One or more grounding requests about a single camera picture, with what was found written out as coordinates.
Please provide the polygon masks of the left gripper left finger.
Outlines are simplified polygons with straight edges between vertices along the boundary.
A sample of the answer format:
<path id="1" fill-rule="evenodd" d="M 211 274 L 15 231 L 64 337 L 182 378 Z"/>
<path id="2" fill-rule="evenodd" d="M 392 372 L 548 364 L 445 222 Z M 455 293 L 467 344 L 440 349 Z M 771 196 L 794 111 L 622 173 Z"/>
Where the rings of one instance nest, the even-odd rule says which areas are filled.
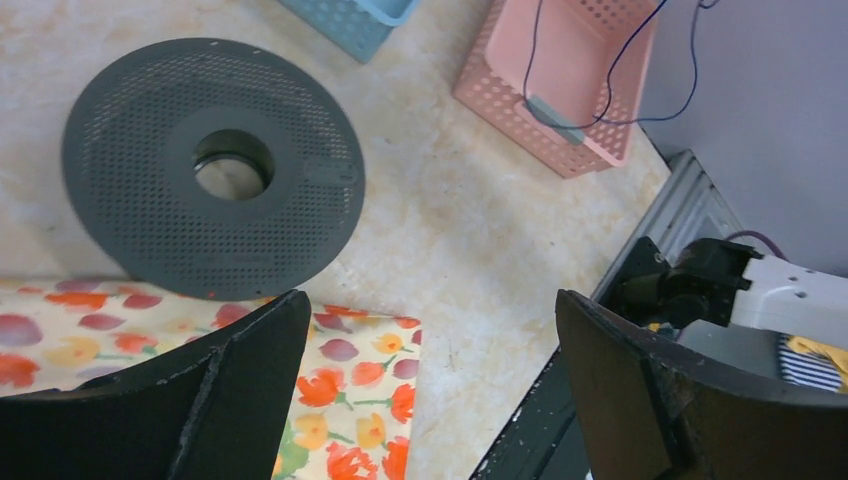
<path id="1" fill-rule="evenodd" d="M 3 398 L 2 477 L 270 478 L 311 313 L 293 290 L 75 389 Z"/>

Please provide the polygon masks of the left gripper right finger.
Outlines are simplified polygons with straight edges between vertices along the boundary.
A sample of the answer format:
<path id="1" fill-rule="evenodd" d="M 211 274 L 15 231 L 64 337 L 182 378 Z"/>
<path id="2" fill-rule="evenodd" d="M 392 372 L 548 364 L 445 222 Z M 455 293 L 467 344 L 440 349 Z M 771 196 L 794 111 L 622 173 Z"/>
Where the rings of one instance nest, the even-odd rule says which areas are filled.
<path id="1" fill-rule="evenodd" d="M 847 398 L 752 374 L 562 290 L 556 325 L 596 479 L 843 479 Z"/>

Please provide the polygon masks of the dark grey cable spool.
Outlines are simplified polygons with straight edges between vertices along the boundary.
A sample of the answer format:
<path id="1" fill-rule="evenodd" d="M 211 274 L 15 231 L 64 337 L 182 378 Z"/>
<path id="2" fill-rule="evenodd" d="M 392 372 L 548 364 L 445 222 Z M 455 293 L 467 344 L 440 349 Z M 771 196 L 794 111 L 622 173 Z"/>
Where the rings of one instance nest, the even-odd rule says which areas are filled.
<path id="1" fill-rule="evenodd" d="M 365 194 L 337 100 L 293 63 L 216 38 L 105 68 L 70 111 L 61 158 L 77 217 L 123 270 L 219 301 L 314 277 L 351 239 Z"/>

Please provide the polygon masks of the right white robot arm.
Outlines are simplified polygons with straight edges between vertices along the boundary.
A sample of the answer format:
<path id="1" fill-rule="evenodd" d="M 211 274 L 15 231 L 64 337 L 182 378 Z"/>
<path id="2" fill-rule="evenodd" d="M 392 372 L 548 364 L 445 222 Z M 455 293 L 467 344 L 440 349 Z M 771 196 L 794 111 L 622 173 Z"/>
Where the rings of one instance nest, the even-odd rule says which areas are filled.
<path id="1" fill-rule="evenodd" d="M 700 238 L 669 262 L 637 240 L 601 301 L 632 323 L 695 321 L 840 342 L 847 336 L 847 281 L 751 246 Z"/>

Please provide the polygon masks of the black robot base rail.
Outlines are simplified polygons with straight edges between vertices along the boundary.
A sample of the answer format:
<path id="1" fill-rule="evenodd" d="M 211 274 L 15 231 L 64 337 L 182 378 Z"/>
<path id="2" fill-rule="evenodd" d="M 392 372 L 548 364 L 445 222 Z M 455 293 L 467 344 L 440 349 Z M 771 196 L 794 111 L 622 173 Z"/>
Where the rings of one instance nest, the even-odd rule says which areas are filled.
<path id="1" fill-rule="evenodd" d="M 470 477 L 583 479 L 589 472 L 567 363 L 555 350 Z"/>

